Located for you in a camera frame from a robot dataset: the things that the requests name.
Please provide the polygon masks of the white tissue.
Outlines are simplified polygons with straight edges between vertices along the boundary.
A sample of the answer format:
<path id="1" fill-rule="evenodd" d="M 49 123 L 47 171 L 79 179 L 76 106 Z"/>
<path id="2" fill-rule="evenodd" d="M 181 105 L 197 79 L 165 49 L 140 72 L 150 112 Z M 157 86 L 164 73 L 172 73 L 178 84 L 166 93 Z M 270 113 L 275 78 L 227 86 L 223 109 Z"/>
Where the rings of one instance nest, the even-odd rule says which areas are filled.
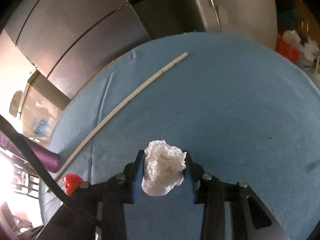
<path id="1" fill-rule="evenodd" d="M 181 185 L 186 156 L 186 152 L 170 146 L 165 140 L 149 142 L 144 150 L 142 190 L 149 196 L 160 197 Z"/>

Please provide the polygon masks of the red bottle cap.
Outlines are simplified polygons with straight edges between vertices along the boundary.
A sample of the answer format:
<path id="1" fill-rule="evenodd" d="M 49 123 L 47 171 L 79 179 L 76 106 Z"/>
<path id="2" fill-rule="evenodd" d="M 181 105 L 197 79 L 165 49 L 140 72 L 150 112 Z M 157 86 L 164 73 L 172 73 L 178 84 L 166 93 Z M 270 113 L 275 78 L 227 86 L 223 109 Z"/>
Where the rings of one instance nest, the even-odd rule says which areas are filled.
<path id="1" fill-rule="evenodd" d="M 70 196 L 83 182 L 83 179 L 73 173 L 66 174 L 64 177 L 60 179 L 61 183 L 63 183 L 63 190 L 67 196 Z"/>

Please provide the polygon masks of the purple thermos bottle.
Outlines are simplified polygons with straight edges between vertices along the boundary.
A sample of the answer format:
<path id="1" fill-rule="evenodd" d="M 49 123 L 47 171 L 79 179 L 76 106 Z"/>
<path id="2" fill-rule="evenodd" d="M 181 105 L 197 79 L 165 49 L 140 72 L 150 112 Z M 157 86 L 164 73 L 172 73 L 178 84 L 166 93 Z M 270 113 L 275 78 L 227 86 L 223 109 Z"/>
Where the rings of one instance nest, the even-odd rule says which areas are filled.
<path id="1" fill-rule="evenodd" d="M 40 162 L 49 171 L 56 173 L 60 168 L 61 158 L 58 154 L 51 152 L 50 150 L 42 147 L 36 142 L 30 140 L 26 136 L 22 135 L 22 138 L 26 141 L 29 147 L 33 150 L 35 155 L 38 157 Z M 23 154 L 18 150 L 18 148 L 9 140 L 9 138 L 1 132 L 1 147 L 5 150 L 11 152 L 14 156 L 23 161 L 26 161 Z"/>

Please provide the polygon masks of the blue round tablecloth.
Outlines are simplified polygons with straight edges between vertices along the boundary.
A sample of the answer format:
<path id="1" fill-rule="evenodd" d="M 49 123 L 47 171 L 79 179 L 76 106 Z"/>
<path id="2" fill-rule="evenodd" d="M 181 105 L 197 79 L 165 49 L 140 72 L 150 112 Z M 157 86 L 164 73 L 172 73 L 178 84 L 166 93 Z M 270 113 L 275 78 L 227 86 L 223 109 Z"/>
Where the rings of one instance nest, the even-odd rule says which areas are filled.
<path id="1" fill-rule="evenodd" d="M 188 33 L 138 46 L 73 98 L 48 149 L 67 159 L 108 113 L 183 53 L 102 127 L 67 173 L 105 182 L 149 142 L 165 140 L 221 181 L 247 183 L 291 239 L 306 239 L 319 221 L 319 90 L 257 43 Z"/>

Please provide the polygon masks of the long white stick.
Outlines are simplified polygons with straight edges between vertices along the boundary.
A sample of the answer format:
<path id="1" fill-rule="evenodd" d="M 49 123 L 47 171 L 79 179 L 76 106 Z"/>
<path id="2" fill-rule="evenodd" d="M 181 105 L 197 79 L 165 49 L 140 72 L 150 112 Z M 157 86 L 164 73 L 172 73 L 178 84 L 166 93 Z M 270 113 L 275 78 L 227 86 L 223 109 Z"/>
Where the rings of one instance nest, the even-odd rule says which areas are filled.
<path id="1" fill-rule="evenodd" d="M 181 62 L 185 59 L 189 54 L 184 52 L 171 62 L 169 62 L 166 66 L 161 68 L 155 74 L 153 74 L 150 78 L 144 81 L 139 87 L 137 87 L 132 93 L 130 93 L 122 102 L 120 102 L 107 116 L 97 124 L 97 126 L 85 137 L 85 139 L 80 143 L 80 145 L 74 150 L 74 152 L 68 157 L 65 163 L 57 172 L 54 181 L 57 182 L 65 169 L 69 166 L 69 164 L 73 161 L 73 159 L 79 154 L 79 152 L 86 146 L 86 144 L 119 112 L 121 111 L 132 99 L 134 99 L 140 92 L 142 92 L 146 87 L 152 84 L 155 80 L 157 80 L 160 76 L 162 76 L 165 72 L 170 70 L 173 66 Z"/>

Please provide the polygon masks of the white chest freezer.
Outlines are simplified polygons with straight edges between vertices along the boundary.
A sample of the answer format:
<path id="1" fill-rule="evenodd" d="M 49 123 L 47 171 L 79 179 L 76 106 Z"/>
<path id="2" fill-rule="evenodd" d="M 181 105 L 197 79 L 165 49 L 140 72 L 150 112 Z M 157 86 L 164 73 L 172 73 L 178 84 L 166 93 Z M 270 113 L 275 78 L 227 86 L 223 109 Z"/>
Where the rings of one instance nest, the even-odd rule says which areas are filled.
<path id="1" fill-rule="evenodd" d="M 36 70 L 29 77 L 21 98 L 22 133 L 46 147 L 63 110 L 70 103 L 45 76 Z"/>

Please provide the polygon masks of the white rice cooker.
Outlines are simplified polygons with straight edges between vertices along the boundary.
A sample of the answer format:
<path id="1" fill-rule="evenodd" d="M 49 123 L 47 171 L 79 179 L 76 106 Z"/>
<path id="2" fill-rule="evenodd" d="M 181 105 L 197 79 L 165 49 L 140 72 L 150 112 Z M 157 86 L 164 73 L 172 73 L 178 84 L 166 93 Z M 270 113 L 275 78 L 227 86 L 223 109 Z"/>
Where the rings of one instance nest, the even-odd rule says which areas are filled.
<path id="1" fill-rule="evenodd" d="M 15 92 L 15 94 L 12 97 L 10 106 L 9 106 L 9 114 L 12 115 L 14 118 L 17 117 L 19 106 L 22 100 L 23 92 L 21 90 L 18 90 Z"/>

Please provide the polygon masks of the red plastic bag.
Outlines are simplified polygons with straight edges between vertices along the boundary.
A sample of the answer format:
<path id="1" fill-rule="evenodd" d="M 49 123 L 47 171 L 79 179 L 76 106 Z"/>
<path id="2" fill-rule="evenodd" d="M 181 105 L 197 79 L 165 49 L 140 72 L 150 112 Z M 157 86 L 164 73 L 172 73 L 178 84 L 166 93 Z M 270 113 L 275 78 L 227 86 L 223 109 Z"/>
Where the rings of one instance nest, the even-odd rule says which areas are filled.
<path id="1" fill-rule="evenodd" d="M 297 63 L 300 55 L 298 49 L 293 48 L 290 44 L 286 43 L 281 38 L 277 38 L 276 52 L 292 63 Z"/>

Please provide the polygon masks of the grey three-door refrigerator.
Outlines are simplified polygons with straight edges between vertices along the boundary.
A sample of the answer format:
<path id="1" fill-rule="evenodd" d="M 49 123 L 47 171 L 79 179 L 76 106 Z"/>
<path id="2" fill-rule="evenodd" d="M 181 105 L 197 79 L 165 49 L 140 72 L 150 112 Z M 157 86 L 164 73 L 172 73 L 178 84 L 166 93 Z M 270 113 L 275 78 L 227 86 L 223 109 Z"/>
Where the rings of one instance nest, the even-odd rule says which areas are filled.
<path id="1" fill-rule="evenodd" d="M 150 40 L 128 0 L 23 0 L 4 29 L 69 98 L 101 68 Z"/>

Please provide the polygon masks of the silver two-door refrigerator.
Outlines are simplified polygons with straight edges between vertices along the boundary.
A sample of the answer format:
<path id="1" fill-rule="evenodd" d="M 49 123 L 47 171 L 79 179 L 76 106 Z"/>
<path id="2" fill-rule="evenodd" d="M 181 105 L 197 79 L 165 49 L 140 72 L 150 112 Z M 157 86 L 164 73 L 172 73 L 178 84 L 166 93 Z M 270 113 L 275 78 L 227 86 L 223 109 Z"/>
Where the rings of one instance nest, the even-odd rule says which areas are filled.
<path id="1" fill-rule="evenodd" d="M 274 50 L 275 0 L 195 0 L 205 31 L 234 35 Z"/>

